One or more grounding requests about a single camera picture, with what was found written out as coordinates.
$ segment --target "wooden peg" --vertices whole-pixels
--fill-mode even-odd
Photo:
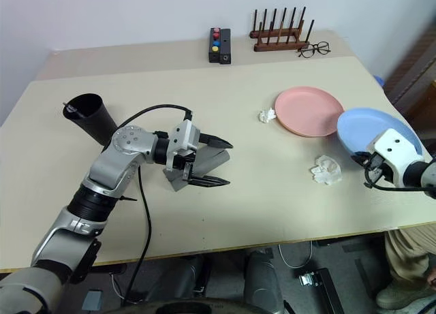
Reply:
[[[298,23],[298,26],[301,25],[301,22],[303,21],[303,18],[305,17],[305,12],[306,12],[306,7],[304,6],[301,12],[301,18],[300,18],[300,23]]]
[[[297,40],[299,40],[299,38],[301,36],[302,26],[304,25],[304,23],[305,23],[305,21],[301,20],[300,24],[298,25],[298,29],[297,29],[297,32],[296,32],[297,35],[295,36],[295,42],[297,42]]]
[[[272,31],[273,27],[274,27],[274,23],[271,21],[270,22],[270,30],[268,30],[268,39],[266,40],[266,45],[270,44],[271,31]]]
[[[258,35],[258,45],[260,45],[262,43],[262,38],[261,36],[261,30],[262,30],[262,23],[259,22],[259,35]]]
[[[264,12],[264,20],[262,22],[264,23],[264,25],[262,26],[262,32],[264,32],[265,31],[265,22],[266,22],[266,9]]]
[[[256,19],[258,18],[258,11],[254,11],[253,31],[256,30]]]
[[[281,30],[283,29],[283,20],[280,22],[280,29],[279,29],[279,34],[277,36],[277,41],[275,42],[275,44],[277,45],[280,41],[280,36],[281,36]]]
[[[289,22],[289,29],[287,30],[286,44],[289,43],[289,38],[291,37],[292,27],[294,26],[294,17],[295,17],[296,10],[297,10],[297,8],[294,7],[294,11],[292,11],[292,16],[291,16],[291,22]]]
[[[297,10],[296,7],[294,7],[294,11],[292,11],[292,17],[291,17],[291,21],[294,21],[294,17],[295,17],[295,11]]]
[[[286,17],[286,7],[285,7],[285,9],[283,10],[283,16],[281,17],[281,21],[282,21],[282,22],[285,22],[285,17]]]
[[[309,36],[311,35],[312,27],[313,27],[313,23],[314,23],[314,22],[315,22],[315,21],[312,20],[312,22],[311,22],[311,26],[309,27],[309,31],[307,31],[307,36],[306,36],[305,43],[307,43],[307,42],[309,41]]]
[[[277,13],[277,9],[274,9],[274,14],[272,15],[272,29],[274,29],[274,25],[275,25],[275,15]]]

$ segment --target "black cable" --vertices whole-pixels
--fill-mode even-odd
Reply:
[[[296,314],[295,311],[292,309],[291,305],[286,300],[283,300],[283,306],[289,314]]]
[[[368,160],[368,164],[364,167],[365,180],[367,181],[364,185],[369,188],[376,188],[383,191],[436,191],[436,187],[407,187],[407,188],[392,188],[392,187],[382,187],[374,183],[369,176],[369,168],[377,153],[373,153]]]
[[[369,177],[369,169],[366,167],[365,171],[365,180],[367,181],[367,184],[369,187],[373,187],[379,190],[384,191],[436,191],[436,187],[408,187],[408,188],[392,188],[392,187],[382,187],[379,185],[376,185],[371,178]]]
[[[418,312],[418,314],[424,314],[426,313],[429,309],[431,309],[432,307],[436,306],[436,300],[430,302],[429,304],[427,304],[422,310],[420,310]]]
[[[183,120],[186,120],[186,119],[192,120],[192,111],[189,108],[186,108],[186,107],[180,106],[180,105],[174,105],[174,104],[159,104],[159,105],[151,106],[149,108],[145,108],[145,109],[139,111],[138,113],[132,115],[127,120],[125,120],[123,123],[121,123],[117,127],[117,130],[122,128],[122,127],[124,127],[124,126],[126,126],[127,124],[132,122],[134,119],[138,118],[139,116],[141,116],[141,115],[143,115],[143,114],[145,114],[147,112],[156,110],[158,108],[176,108],[178,110],[185,111],[185,117],[183,118]],[[110,140],[107,143],[107,145],[105,145],[105,147],[103,147],[102,152],[104,152],[108,148],[109,145],[110,145]],[[141,263],[144,260],[144,257],[145,257],[145,254],[147,252],[147,249],[149,248],[150,239],[151,239],[151,218],[150,218],[149,206],[147,205],[147,200],[145,198],[144,187],[142,186],[141,167],[138,167],[138,181],[139,181],[139,189],[141,191],[142,202],[144,203],[144,207],[145,207],[145,213],[146,213],[146,217],[147,217],[147,225],[149,227],[149,230],[148,230],[147,240],[146,240],[144,249],[142,250],[141,257],[138,260],[138,263],[136,264],[134,273],[132,274],[132,276],[130,278],[129,285],[128,285],[127,289],[126,289],[124,300],[123,300],[123,303],[121,305],[123,307],[127,304],[127,302],[129,302],[128,299],[129,299],[129,294],[130,294],[130,291],[131,291],[131,287],[134,284],[136,275],[138,274],[138,271],[139,271],[139,267],[141,266]]]
[[[150,112],[150,111],[156,110],[156,109],[158,109],[158,108],[176,108],[176,109],[178,109],[178,110],[185,111],[185,117],[183,118],[183,120],[186,120],[186,119],[188,119],[188,120],[192,120],[192,111],[191,111],[189,108],[186,108],[186,107],[184,107],[184,106],[180,106],[180,105],[175,105],[175,104],[159,104],[159,105],[150,106],[149,108],[145,108],[145,109],[139,111],[138,113],[132,115],[132,116],[129,117],[126,121],[124,121],[123,123],[121,123],[121,124],[116,128],[116,130],[118,130],[118,129],[124,127],[124,126],[126,126],[126,125],[129,124],[129,123],[131,123],[134,119],[138,118],[139,116],[143,115],[144,113],[147,113],[147,112]],[[108,148],[108,146],[109,146],[111,140],[109,140],[108,143],[105,145],[105,147],[103,147],[102,152],[104,152],[104,151]]]
[[[131,287],[134,284],[136,275],[138,274],[138,271],[139,271],[139,267],[141,267],[141,263],[144,260],[145,253],[147,252],[147,249],[149,248],[150,239],[151,239],[151,218],[150,218],[149,206],[147,205],[147,200],[145,199],[144,187],[142,186],[141,167],[138,167],[138,181],[139,181],[139,189],[141,191],[142,201],[144,202],[145,213],[146,213],[146,216],[147,216],[147,225],[149,227],[149,231],[148,231],[148,234],[147,234],[147,240],[146,240],[144,249],[142,250],[141,257],[138,260],[138,262],[136,263],[136,267],[135,267],[134,273],[131,275],[129,285],[128,285],[128,287],[126,289],[126,292],[125,292],[125,296],[124,296],[124,300],[123,300],[123,305],[122,306],[125,306],[127,304],[127,301],[129,299],[129,294],[130,294]]]

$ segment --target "beige tabletop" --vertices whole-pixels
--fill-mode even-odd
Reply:
[[[346,110],[368,106],[404,120],[355,57],[32,82],[1,129],[0,268],[29,265],[35,246],[101,151],[62,116],[62,101],[81,93],[100,94],[117,123],[155,104],[187,106],[202,132],[234,145],[230,160],[211,172],[231,181],[225,187],[188,186],[176,193],[162,166],[143,165],[153,222],[147,257],[361,234],[435,220],[434,200],[423,193],[364,187],[363,171],[336,134],[304,138],[278,121],[259,122],[259,111],[294,86],[328,91]],[[149,131],[169,130],[182,117],[176,110],[158,110],[134,124]],[[309,169],[323,154],[340,163],[341,182],[327,186],[312,181]],[[125,195],[140,198],[136,180]],[[138,258],[145,232],[141,202],[117,203],[99,238],[103,245],[97,263]]]

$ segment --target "person's leg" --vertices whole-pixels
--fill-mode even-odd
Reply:
[[[386,257],[394,281],[377,295],[385,309],[400,309],[432,293],[424,276],[428,253],[436,254],[436,224],[385,233]]]

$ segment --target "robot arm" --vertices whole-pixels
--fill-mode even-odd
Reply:
[[[198,181],[205,187],[228,184],[220,178],[193,176],[191,164],[198,142],[205,140],[213,147],[232,147],[225,140],[201,134],[189,119],[170,135],[161,131],[152,134],[136,126],[118,129],[37,246],[31,267],[0,281],[0,313],[50,313],[66,283],[83,281],[101,246],[96,237],[116,202],[127,199],[123,193],[142,163],[182,170],[183,179],[196,185]]]
[[[436,161],[427,163],[415,146],[394,129],[379,134],[353,159],[365,168],[365,186],[384,191],[423,191],[436,198]],[[376,182],[384,176],[393,187]]]

